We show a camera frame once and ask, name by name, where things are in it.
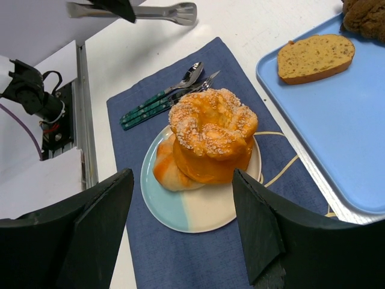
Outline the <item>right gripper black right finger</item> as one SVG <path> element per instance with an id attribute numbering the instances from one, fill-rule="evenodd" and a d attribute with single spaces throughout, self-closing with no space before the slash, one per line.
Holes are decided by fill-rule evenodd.
<path id="1" fill-rule="evenodd" d="M 357 225 L 309 211 L 242 170 L 233 197 L 254 288 L 383 288 L 384 221 Z"/>

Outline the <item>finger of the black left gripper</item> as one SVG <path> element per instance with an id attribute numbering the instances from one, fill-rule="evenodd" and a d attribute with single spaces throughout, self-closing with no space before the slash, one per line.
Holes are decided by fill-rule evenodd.
<path id="1" fill-rule="evenodd" d="M 89 2 L 97 8 L 112 12 L 130 23 L 136 22 L 136 15 L 129 0 L 89 0 Z"/>

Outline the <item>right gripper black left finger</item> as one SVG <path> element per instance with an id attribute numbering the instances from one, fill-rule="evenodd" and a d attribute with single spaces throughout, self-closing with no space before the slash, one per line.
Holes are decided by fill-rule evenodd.
<path id="1" fill-rule="evenodd" d="M 109 288 L 131 204 L 123 169 L 95 186 L 1 220 L 1 288 Z"/>

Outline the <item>silver metal tongs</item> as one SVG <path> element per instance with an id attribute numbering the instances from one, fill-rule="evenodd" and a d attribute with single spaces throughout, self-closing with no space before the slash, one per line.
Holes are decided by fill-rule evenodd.
<path id="1" fill-rule="evenodd" d="M 168 7 L 134 6 L 133 16 L 121 16 L 94 4 L 66 3 L 70 18 L 102 17 L 122 18 L 131 23 L 137 19 L 167 20 L 182 26 L 193 26 L 197 20 L 197 6 L 193 2 L 182 2 Z"/>

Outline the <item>white orange striped bun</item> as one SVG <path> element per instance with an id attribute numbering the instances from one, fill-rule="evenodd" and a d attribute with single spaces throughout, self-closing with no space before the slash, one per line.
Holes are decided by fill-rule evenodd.
<path id="1" fill-rule="evenodd" d="M 195 190 L 204 184 L 198 183 L 184 174 L 176 165 L 173 144 L 176 137 L 173 133 L 163 140 L 156 150 L 156 160 L 153 167 L 155 179 L 167 190 L 184 191 Z"/>

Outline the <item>orange ring cake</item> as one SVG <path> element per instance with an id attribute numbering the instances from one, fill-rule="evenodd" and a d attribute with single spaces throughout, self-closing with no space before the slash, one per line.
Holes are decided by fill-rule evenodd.
<path id="1" fill-rule="evenodd" d="M 188 93 L 168 115 L 177 167 L 201 184 L 228 184 L 247 169 L 257 115 L 228 89 Z"/>

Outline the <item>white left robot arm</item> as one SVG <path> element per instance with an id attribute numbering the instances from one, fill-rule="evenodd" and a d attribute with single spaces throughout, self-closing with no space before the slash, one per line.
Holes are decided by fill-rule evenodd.
<path id="1" fill-rule="evenodd" d="M 135 23 L 137 17 L 130 1 L 90 1 L 90 4 L 66 2 L 66 11 L 69 18 L 101 17 L 122 18 Z M 11 59 L 1 55 L 1 93 L 11 83 L 11 72 L 16 71 L 16 65 Z"/>

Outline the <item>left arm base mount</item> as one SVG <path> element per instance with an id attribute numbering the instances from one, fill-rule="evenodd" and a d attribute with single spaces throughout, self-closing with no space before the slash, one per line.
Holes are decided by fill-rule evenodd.
<path id="1" fill-rule="evenodd" d="M 42 144 L 39 145 L 29 128 L 8 108 L 1 109 L 11 116 L 31 137 L 41 161 L 74 142 L 72 85 L 61 86 L 63 77 L 56 70 L 40 73 L 36 68 L 20 61 L 11 60 L 16 71 L 11 72 L 11 83 L 1 97 L 23 106 L 29 115 L 41 118 Z"/>

